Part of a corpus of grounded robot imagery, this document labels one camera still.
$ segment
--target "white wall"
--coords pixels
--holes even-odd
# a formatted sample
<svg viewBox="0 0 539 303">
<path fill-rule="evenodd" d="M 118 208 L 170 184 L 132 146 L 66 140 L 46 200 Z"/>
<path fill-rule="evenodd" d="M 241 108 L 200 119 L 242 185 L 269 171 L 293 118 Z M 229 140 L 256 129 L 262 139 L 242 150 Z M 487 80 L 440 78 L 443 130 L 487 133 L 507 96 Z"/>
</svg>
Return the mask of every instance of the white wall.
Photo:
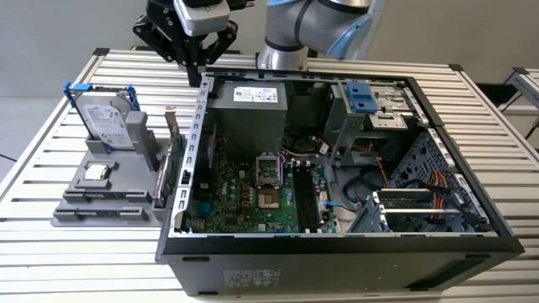
<svg viewBox="0 0 539 303">
<path fill-rule="evenodd" d="M 539 67 L 537 0 L 384 0 L 368 60 L 460 63 L 476 81 Z M 130 28 L 145 0 L 0 0 L 0 96 L 56 97 L 96 47 L 141 44 Z M 232 13 L 246 54 L 264 39 L 264 1 Z"/>
<path fill-rule="evenodd" d="M 128 49 L 146 0 L 0 0 L 0 97 L 58 97 L 96 47 Z M 264 39 L 265 6 L 232 13 L 232 49 L 254 53 Z"/>
<path fill-rule="evenodd" d="M 384 0 L 367 60 L 457 63 L 473 81 L 539 67 L 537 0 Z"/>
</svg>

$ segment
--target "blue plastic clip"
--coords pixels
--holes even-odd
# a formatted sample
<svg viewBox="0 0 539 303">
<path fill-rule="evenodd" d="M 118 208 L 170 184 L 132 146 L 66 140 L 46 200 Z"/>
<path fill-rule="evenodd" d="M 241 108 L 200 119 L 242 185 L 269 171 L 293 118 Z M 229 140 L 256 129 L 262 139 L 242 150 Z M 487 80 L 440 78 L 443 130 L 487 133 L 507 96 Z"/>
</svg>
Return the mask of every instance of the blue plastic clip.
<svg viewBox="0 0 539 303">
<path fill-rule="evenodd" d="M 89 136 L 90 136 L 90 139 L 94 140 L 93 135 L 92 135 L 92 132 L 90 132 L 90 129 L 89 129 L 89 127 L 88 127 L 88 125 L 86 125 L 86 123 L 85 123 L 85 121 L 84 121 L 84 118 L 82 118 L 82 115 L 81 115 L 81 111 L 78 110 L 78 107 L 76 106 L 76 102 L 74 102 L 74 99 L 73 99 L 73 95 L 70 94 L 72 90 L 70 90 L 69 86 L 70 86 L 70 81 L 65 81 L 64 84 L 62 84 L 62 88 L 64 88 L 62 92 L 64 92 L 64 95 L 65 95 L 66 99 L 69 100 L 69 104 L 70 104 L 70 106 L 73 107 L 73 109 L 76 110 L 76 113 L 78 114 L 78 117 L 81 118 L 82 125 L 84 125 L 84 127 L 85 127 L 85 130 L 88 131 L 88 134 L 89 134 Z"/>
<path fill-rule="evenodd" d="M 73 92 L 88 92 L 93 89 L 93 86 L 89 83 L 77 83 L 73 85 Z"/>
<path fill-rule="evenodd" d="M 66 99 L 69 100 L 70 106 L 76 109 L 74 99 L 73 99 L 73 96 L 70 94 L 70 88 L 69 87 L 70 87 L 70 81 L 65 81 L 64 84 L 62 84 L 62 88 L 64 88 L 62 92 L 64 92 L 64 95 L 65 95 Z"/>
<path fill-rule="evenodd" d="M 352 102 L 353 112 L 373 114 L 377 112 L 377 104 L 371 94 L 371 88 L 364 82 L 347 82 L 344 93 Z"/>
<path fill-rule="evenodd" d="M 129 94 L 130 99 L 130 109 L 140 110 L 138 100 L 136 99 L 136 91 L 130 84 L 126 85 L 126 93 Z"/>
<path fill-rule="evenodd" d="M 102 142 L 102 144 L 104 144 L 104 148 L 106 149 L 106 154 L 112 153 L 114 150 L 113 147 L 104 142 Z"/>
<path fill-rule="evenodd" d="M 340 207 L 340 206 L 341 206 L 339 202 L 331 202 L 331 201 L 328 201 L 328 200 L 325 200 L 325 201 L 323 202 L 323 204 L 324 204 L 324 205 L 329 205 L 329 206 L 335 206 L 335 207 Z"/>
</svg>

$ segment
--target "barcode sticker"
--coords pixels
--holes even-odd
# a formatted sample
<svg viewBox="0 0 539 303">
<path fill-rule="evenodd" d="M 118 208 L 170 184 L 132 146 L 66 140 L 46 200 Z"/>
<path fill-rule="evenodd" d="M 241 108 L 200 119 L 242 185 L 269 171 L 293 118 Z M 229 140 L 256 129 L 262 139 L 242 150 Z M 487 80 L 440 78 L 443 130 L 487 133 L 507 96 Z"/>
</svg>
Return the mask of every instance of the barcode sticker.
<svg viewBox="0 0 539 303">
<path fill-rule="evenodd" d="M 237 86 L 233 89 L 233 101 L 277 103 L 277 89 L 269 87 Z"/>
<path fill-rule="evenodd" d="M 329 145 L 327 145 L 325 143 L 324 144 L 321 144 L 321 147 L 320 147 L 320 154 L 327 154 L 328 153 L 328 149 L 329 149 Z"/>
</svg>

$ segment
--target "regulatory label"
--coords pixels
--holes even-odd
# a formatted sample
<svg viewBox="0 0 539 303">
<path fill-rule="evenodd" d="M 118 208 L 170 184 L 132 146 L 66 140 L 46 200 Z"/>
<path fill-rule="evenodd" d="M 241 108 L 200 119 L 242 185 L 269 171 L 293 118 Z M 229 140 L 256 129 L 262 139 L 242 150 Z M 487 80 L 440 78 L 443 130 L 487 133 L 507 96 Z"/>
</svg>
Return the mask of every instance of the regulatory label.
<svg viewBox="0 0 539 303">
<path fill-rule="evenodd" d="M 353 164 L 368 164 L 376 161 L 376 154 L 375 153 L 361 153 L 357 151 L 352 151 L 352 161 Z"/>
<path fill-rule="evenodd" d="M 233 101 L 277 103 L 277 89 L 269 87 L 237 86 L 233 89 Z"/>
<path fill-rule="evenodd" d="M 120 111 L 110 105 L 86 105 L 85 113 L 98 138 L 113 148 L 133 147 Z"/>
<path fill-rule="evenodd" d="M 277 286 L 280 270 L 222 270 L 228 287 Z"/>
<path fill-rule="evenodd" d="M 328 149 L 329 149 L 329 145 L 327 145 L 325 143 L 321 144 L 320 147 L 320 154 L 327 154 L 328 153 Z"/>
</svg>

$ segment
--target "cable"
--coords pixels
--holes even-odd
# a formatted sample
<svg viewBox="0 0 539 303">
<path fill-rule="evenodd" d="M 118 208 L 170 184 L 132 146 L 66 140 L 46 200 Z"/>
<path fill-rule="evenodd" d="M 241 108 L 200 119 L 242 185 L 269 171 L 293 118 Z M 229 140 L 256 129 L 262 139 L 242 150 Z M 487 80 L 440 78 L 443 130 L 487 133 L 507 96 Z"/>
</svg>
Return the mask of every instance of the cable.
<svg viewBox="0 0 539 303">
<path fill-rule="evenodd" d="M 525 136 L 524 136 L 524 139 L 525 139 L 525 140 L 529 139 L 531 135 L 533 134 L 535 129 L 536 129 L 535 126 L 529 129 L 528 133 L 527 133 Z"/>
<path fill-rule="evenodd" d="M 444 187 L 447 187 L 447 180 L 445 180 L 444 174 L 443 174 L 441 172 L 437 172 L 437 171 L 436 171 L 436 173 L 437 173 L 437 175 L 440 176 L 441 185 L 443 185 Z M 444 199 L 440 198 L 440 209 L 443 208 L 443 206 L 444 206 Z"/>
<path fill-rule="evenodd" d="M 13 162 L 17 161 L 17 159 L 13 159 L 12 157 L 5 156 L 5 155 L 2 155 L 1 153 L 0 153 L 0 157 L 4 158 L 4 159 L 8 159 L 9 161 L 13 161 Z"/>
<path fill-rule="evenodd" d="M 353 199 L 352 197 L 349 197 L 348 195 L 348 188 L 357 182 L 360 183 L 360 185 L 363 185 L 364 187 L 367 187 L 369 190 L 372 191 L 377 191 L 380 189 L 380 186 L 372 184 L 369 181 L 364 180 L 363 177 L 371 172 L 377 170 L 377 166 L 376 165 L 369 165 L 365 166 L 360 172 L 357 173 L 357 175 L 351 178 L 343 185 L 341 188 L 341 194 L 343 197 L 352 203 L 364 203 L 367 200 L 361 199 L 359 196 L 356 197 L 356 199 Z"/>
<path fill-rule="evenodd" d="M 289 155 L 295 156 L 295 157 L 308 157 L 308 156 L 316 156 L 317 153 L 296 153 L 293 151 L 289 151 L 288 149 L 285 149 L 284 146 L 280 147 Z"/>
<path fill-rule="evenodd" d="M 433 169 L 431 170 L 431 174 L 433 176 L 433 183 L 437 186 L 437 173 Z M 439 208 L 440 199 L 436 194 L 433 194 L 433 198 L 435 198 L 433 209 L 436 210 Z M 437 217 L 436 215 L 431 215 L 431 219 L 436 219 L 436 217 Z"/>
<path fill-rule="evenodd" d="M 324 205 L 329 205 L 329 206 L 332 206 L 332 207 L 341 207 L 341 208 L 344 208 L 345 210 L 348 210 L 348 211 L 351 211 L 351 212 L 356 212 L 356 210 L 352 210 L 352 209 L 349 209 L 348 207 L 345 207 L 341 203 L 339 203 L 339 202 L 331 202 L 331 201 L 328 201 L 328 200 L 325 200 L 324 202 L 323 202 L 323 204 Z"/>
<path fill-rule="evenodd" d="M 515 101 L 520 99 L 520 97 L 521 97 L 521 93 L 517 95 L 516 98 L 512 99 L 511 102 L 507 103 L 507 106 L 500 110 L 500 112 L 504 112 L 505 109 L 515 103 Z"/>
<path fill-rule="evenodd" d="M 377 162 L 377 168 L 380 169 L 380 173 L 381 173 L 381 178 L 383 178 L 383 184 L 384 187 L 388 188 L 389 187 L 389 183 L 387 181 L 387 177 L 385 177 L 385 173 L 384 173 L 384 168 L 381 166 L 381 160 L 380 158 L 376 158 L 376 162 Z"/>
</svg>

